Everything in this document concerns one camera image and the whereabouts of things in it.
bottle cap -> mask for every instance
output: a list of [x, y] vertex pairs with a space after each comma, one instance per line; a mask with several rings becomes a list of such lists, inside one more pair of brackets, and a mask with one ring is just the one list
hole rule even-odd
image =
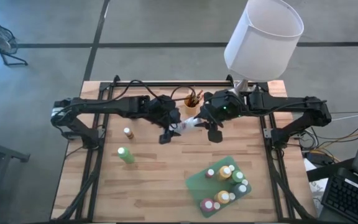
[[236, 173], [236, 177], [237, 177], [238, 179], [242, 179], [242, 178], [244, 178], [244, 175], [242, 174], [242, 172], [237, 172], [237, 173]]
[[207, 172], [206, 172], [208, 175], [214, 175], [214, 170], [212, 170], [212, 169], [209, 169]]
[[236, 199], [236, 195], [234, 193], [229, 193], [230, 200]]
[[222, 197], [223, 200], [229, 200], [229, 199], [230, 199], [228, 193], [223, 193], [223, 194], [221, 195], [221, 197]]
[[205, 202], [205, 207], [206, 207], [206, 208], [210, 209], [210, 208], [212, 208], [212, 206], [213, 206], [213, 204], [212, 204], [211, 201]]
[[125, 154], [125, 149], [123, 147], [120, 147], [117, 152], [118, 154]]
[[245, 186], [247, 186], [248, 185], [248, 180], [244, 179], [244, 180], [241, 181], [241, 183], [244, 184]]
[[239, 191], [242, 192], [242, 193], [244, 193], [244, 192], [247, 191], [247, 187], [246, 187], [245, 185], [240, 185]]
[[221, 208], [221, 204], [219, 202], [214, 202], [215, 210], [219, 210]]
[[224, 173], [224, 174], [230, 174], [230, 173], [231, 173], [230, 168], [225, 167], [225, 168], [223, 169], [223, 173]]

wooden tabletop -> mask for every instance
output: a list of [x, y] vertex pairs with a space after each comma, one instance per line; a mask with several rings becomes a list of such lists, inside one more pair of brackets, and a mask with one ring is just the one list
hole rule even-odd
[[[84, 82], [82, 98], [96, 99], [100, 82]], [[269, 82], [273, 96], [286, 96], [284, 82]], [[115, 88], [117, 96], [124, 88]], [[157, 95], [170, 95], [172, 87], [151, 88]], [[223, 88], [195, 88], [214, 92]], [[189, 94], [179, 89], [174, 98]], [[126, 96], [148, 95], [142, 87], [131, 87]], [[182, 101], [177, 105], [181, 119], [185, 114]], [[79, 118], [91, 126], [92, 114]], [[290, 113], [275, 113], [277, 126], [292, 121]], [[131, 128], [134, 139], [123, 133]], [[130, 120], [110, 115], [106, 144], [101, 166], [94, 222], [272, 222], [276, 221], [272, 188], [265, 155], [259, 118], [241, 117], [224, 122], [223, 142], [208, 141], [207, 130], [197, 129], [172, 138], [171, 143], [160, 145], [162, 129], [144, 119]], [[69, 143], [67, 153], [81, 146], [80, 141]], [[119, 147], [127, 147], [135, 156], [134, 164], [125, 164], [117, 156]], [[245, 173], [252, 192], [210, 218], [204, 218], [185, 185], [185, 179], [221, 160], [232, 156]], [[70, 155], [63, 165], [52, 218], [58, 217], [74, 199], [81, 185], [86, 150]], [[315, 215], [313, 199], [301, 152], [298, 147], [285, 149], [285, 166], [291, 191], [309, 213]], [[284, 214], [285, 200], [280, 191]], [[84, 214], [88, 211], [90, 190], [85, 199]]]

black keyboard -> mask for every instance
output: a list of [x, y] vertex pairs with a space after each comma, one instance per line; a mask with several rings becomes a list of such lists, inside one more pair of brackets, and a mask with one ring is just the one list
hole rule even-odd
[[358, 223], [358, 176], [340, 168], [329, 178], [321, 203]]

gray floor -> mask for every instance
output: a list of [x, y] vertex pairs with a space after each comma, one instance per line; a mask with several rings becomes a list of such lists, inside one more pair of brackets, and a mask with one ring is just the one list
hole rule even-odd
[[[286, 0], [305, 23], [301, 42], [358, 42], [358, 1]], [[102, 43], [227, 42], [245, 0], [112, 0]], [[0, 0], [0, 23], [22, 44], [92, 43], [103, 0]], [[99, 49], [91, 80], [221, 80], [223, 48]], [[90, 49], [19, 49], [28, 67], [0, 60], [0, 144], [32, 154], [13, 162], [0, 195], [0, 223], [48, 220], [67, 142], [50, 125], [55, 100], [78, 96]], [[283, 74], [290, 96], [328, 100], [331, 112], [358, 111], [358, 47], [298, 47]], [[353, 114], [334, 114], [334, 118]], [[316, 128], [339, 137], [358, 118]], [[339, 159], [358, 141], [330, 147]]]

